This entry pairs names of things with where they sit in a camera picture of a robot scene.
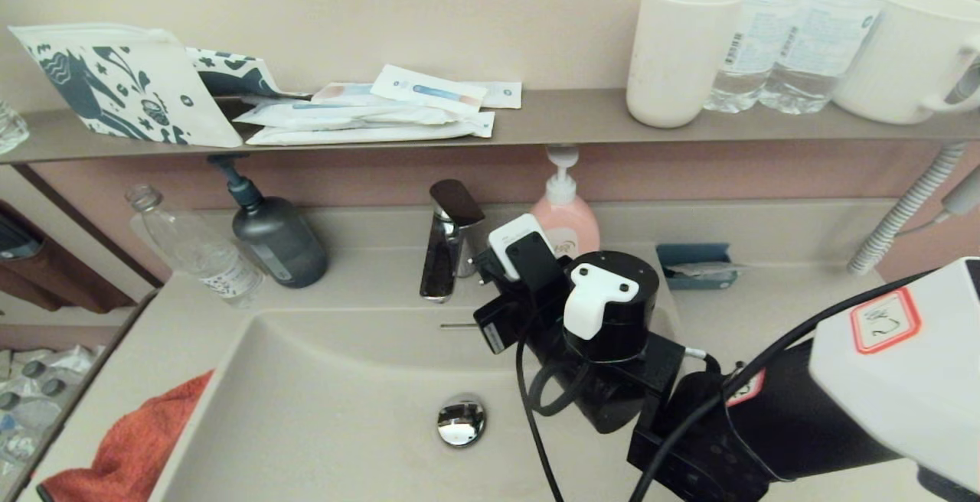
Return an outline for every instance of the soap dispenser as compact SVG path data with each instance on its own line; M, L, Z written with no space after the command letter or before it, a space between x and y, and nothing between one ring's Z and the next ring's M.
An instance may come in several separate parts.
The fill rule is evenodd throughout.
M235 170L234 160L248 154L207 157L228 180L228 192L241 209L231 229L252 250L280 285L300 288L311 285L326 272L326 253L314 233L288 200L266 198L249 178Z
M578 255L599 251L599 223L585 200L575 194L574 178L568 168L578 162L578 148L571 144L548 146L548 159L557 173L545 185L545 196L531 208L531 215L545 230L554 255Z

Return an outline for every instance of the soap dish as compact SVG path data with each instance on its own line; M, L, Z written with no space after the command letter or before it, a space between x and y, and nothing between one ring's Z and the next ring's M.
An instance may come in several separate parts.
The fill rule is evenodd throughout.
M670 289L726 289L738 280L738 271L725 272L721 277L713 275L710 279L701 279L668 269L671 265L685 265L690 262L732 262L726 243L658 244L657 258L661 267L664 267L664 277Z

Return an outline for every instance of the sink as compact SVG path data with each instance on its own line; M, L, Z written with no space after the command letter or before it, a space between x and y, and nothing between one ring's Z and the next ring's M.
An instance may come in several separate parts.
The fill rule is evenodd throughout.
M493 355L462 308L270 311L252 318L201 398L151 501L552 500L525 422L514 348ZM654 330L669 334L657 311ZM528 376L538 369L525 353ZM487 426L455 449L435 429L474 393ZM546 400L556 393L547 393ZM626 499L632 424L599 435L570 407L538 417L570 501ZM650 499L676 500L665 489Z

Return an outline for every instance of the red towel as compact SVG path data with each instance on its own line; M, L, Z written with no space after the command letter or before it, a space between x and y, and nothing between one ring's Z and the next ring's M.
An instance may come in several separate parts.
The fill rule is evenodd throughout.
M102 439L91 468L62 471L38 485L38 494L53 502L149 500L211 372L120 418Z

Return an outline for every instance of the pink soap dispenser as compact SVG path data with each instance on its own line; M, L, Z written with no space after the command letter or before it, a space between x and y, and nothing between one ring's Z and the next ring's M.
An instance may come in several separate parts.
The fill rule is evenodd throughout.
M575 195L575 180L568 168L578 161L578 148L570 144L548 146L548 159L557 166L549 178L545 196L531 208L531 215L545 230L554 255L578 255L599 250L599 223L585 200Z

